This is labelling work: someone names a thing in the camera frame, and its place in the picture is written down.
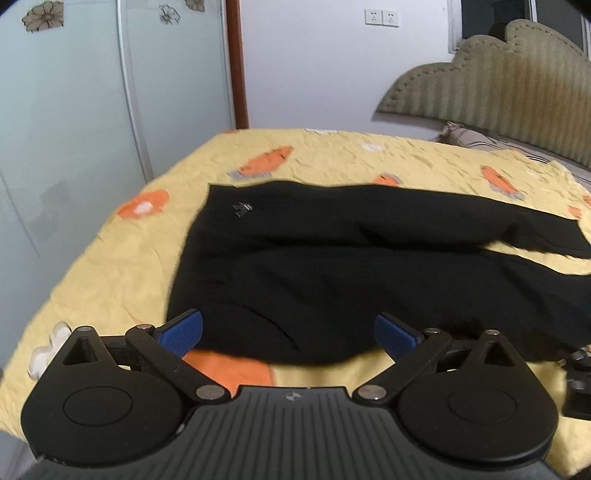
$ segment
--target bed headboard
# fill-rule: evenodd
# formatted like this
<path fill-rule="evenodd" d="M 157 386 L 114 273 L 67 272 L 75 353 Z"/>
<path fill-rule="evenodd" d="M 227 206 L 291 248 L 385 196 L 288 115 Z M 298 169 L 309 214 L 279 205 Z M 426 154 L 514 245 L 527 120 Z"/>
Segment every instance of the bed headboard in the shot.
<path fill-rule="evenodd" d="M 378 111 L 495 131 L 591 167 L 591 61 L 529 20 L 509 23 L 505 38 L 470 37 L 451 63 L 406 72 Z"/>

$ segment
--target black clothing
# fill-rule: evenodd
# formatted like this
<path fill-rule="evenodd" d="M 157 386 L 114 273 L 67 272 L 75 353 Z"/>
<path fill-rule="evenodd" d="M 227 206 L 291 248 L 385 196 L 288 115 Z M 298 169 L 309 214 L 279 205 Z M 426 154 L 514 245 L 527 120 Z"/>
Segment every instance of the black clothing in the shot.
<path fill-rule="evenodd" d="M 591 258 L 576 221 L 482 197 L 288 181 L 212 186 L 167 319 L 197 308 L 199 348 L 299 365 L 371 349 L 382 311 L 454 335 L 495 328 L 532 361 L 591 343 L 591 277 L 481 248 L 493 240 Z"/>

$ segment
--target wall socket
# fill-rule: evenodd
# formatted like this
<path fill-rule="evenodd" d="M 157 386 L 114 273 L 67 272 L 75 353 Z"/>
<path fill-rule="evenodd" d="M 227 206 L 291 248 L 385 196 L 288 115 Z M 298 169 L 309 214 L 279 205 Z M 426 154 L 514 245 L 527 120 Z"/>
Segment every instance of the wall socket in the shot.
<path fill-rule="evenodd" d="M 366 25 L 383 25 L 382 11 L 373 8 L 365 9 L 365 24 Z"/>
<path fill-rule="evenodd" d="M 385 25 L 386 27 L 399 27 L 400 18 L 398 12 L 392 10 L 365 9 L 366 25 Z"/>
<path fill-rule="evenodd" d="M 400 19 L 398 17 L 398 12 L 382 10 L 382 25 L 386 25 L 387 27 L 399 27 Z"/>

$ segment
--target orange fabric patch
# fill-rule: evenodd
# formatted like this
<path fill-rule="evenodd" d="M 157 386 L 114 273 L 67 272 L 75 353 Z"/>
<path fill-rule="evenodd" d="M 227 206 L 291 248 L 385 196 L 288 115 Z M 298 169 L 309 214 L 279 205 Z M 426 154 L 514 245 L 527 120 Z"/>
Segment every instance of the orange fabric patch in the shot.
<path fill-rule="evenodd" d="M 372 183 L 374 185 L 385 185 L 387 187 L 398 187 L 402 184 L 402 180 L 400 180 L 396 175 L 392 175 L 390 173 L 382 173 L 381 175 L 375 177 L 375 179 Z"/>
<path fill-rule="evenodd" d="M 140 193 L 119 208 L 117 215 L 123 219 L 132 219 L 160 213 L 168 203 L 169 198 L 170 196 L 166 190 Z"/>
<path fill-rule="evenodd" d="M 278 169 L 293 151 L 293 147 L 280 147 L 251 158 L 238 169 L 244 177 L 254 177 L 264 173 L 271 173 Z"/>
<path fill-rule="evenodd" d="M 273 386 L 271 367 L 257 360 L 204 350 L 191 350 L 183 360 L 226 387 L 232 396 L 236 395 L 238 385 Z"/>
<path fill-rule="evenodd" d="M 480 171 L 482 172 L 482 177 L 488 181 L 491 189 L 494 191 L 501 192 L 513 199 L 524 199 L 525 196 L 523 193 L 517 190 L 506 177 L 498 173 L 494 168 L 483 165 L 480 167 Z"/>
<path fill-rule="evenodd" d="M 573 207 L 572 205 L 569 205 L 569 213 L 575 217 L 577 220 L 581 220 L 581 217 L 583 216 L 583 214 L 581 213 L 581 210 L 578 209 L 577 207 Z"/>

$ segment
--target pillow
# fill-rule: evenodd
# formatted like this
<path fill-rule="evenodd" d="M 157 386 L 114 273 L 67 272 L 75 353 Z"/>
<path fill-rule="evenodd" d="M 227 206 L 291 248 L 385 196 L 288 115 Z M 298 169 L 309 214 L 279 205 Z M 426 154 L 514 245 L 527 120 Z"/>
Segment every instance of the pillow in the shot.
<path fill-rule="evenodd" d="M 448 122 L 439 134 L 437 142 L 487 152 L 495 150 L 517 150 L 526 157 L 542 163 L 557 161 L 572 173 L 577 182 L 591 192 L 591 171 L 581 168 L 580 164 L 575 165 L 568 158 L 511 138 L 501 137 L 495 132 L 478 128 L 468 128 L 462 124 Z"/>

